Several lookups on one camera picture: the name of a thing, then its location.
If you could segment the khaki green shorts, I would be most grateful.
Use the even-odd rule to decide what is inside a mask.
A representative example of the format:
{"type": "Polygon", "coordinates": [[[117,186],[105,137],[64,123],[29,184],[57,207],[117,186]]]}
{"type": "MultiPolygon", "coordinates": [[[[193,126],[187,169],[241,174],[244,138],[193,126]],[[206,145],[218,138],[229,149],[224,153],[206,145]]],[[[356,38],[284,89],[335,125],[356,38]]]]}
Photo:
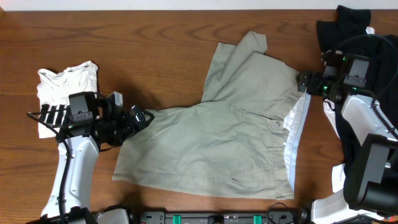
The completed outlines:
{"type": "Polygon", "coordinates": [[[285,118],[302,93],[297,72],[266,55],[265,35],[218,44],[199,104],[154,111],[121,146],[114,180],[195,195],[294,197],[285,118]]]}

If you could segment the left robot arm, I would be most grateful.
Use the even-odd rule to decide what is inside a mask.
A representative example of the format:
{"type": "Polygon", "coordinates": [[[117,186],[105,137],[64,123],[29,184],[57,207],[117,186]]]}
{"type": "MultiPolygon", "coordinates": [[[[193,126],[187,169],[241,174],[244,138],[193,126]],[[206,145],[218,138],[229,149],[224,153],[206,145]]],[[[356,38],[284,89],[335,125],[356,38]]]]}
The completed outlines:
{"type": "Polygon", "coordinates": [[[123,110],[122,95],[108,97],[83,91],[69,95],[69,105],[60,108],[64,119],[55,132],[58,166],[50,198],[37,223],[133,223],[123,205],[98,213],[90,210],[91,185],[101,145],[118,147],[150,125],[155,116],[132,106],[123,110]]]}

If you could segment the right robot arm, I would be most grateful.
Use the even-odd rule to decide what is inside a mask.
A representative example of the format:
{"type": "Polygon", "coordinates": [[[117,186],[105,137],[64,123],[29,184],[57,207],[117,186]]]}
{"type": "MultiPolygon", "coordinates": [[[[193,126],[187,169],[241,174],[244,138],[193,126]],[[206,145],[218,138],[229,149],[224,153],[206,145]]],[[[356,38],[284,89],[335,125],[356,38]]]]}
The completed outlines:
{"type": "Polygon", "coordinates": [[[299,91],[333,102],[342,146],[354,156],[345,162],[342,188],[304,208],[298,223],[389,223],[397,215],[397,134],[365,89],[370,59],[328,51],[323,72],[297,77],[299,91]]]}

